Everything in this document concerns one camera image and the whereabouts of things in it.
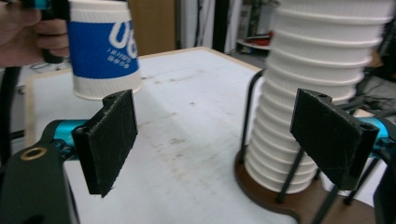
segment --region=table surface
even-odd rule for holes
[[[206,48],[139,63],[139,134],[114,189],[90,195],[79,162],[64,165],[81,223],[295,223],[252,202],[233,176],[248,83],[260,69]],[[30,77],[27,145],[52,120],[90,119],[101,107],[73,93],[70,70]]]

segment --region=stack of paper cups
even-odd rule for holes
[[[297,89],[323,92],[335,104],[354,96],[361,69],[371,61],[370,51],[394,9],[394,0],[279,2],[245,162],[257,183],[277,192],[299,151],[290,133]],[[305,156],[287,193],[307,188],[315,172],[315,162]]]

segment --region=blue logo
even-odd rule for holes
[[[77,77],[124,77],[137,71],[134,27],[130,21],[67,24],[71,64]]]

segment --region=human hand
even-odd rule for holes
[[[39,10],[24,9],[19,2],[0,5],[0,67],[43,62],[41,49],[69,55],[65,21],[40,20]]]

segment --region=blue paper cup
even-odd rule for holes
[[[72,0],[67,29],[77,96],[100,100],[142,87],[126,2]]]

